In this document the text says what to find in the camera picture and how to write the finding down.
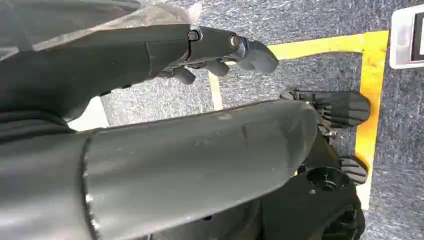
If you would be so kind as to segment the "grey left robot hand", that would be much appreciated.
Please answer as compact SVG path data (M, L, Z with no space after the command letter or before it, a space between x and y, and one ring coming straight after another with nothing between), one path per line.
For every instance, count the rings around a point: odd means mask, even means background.
M222 111L75 132L91 98L168 66L220 57L278 62L259 42L186 24L100 30L0 62L0 237L129 240L282 187L308 155L317 115L269 100Z

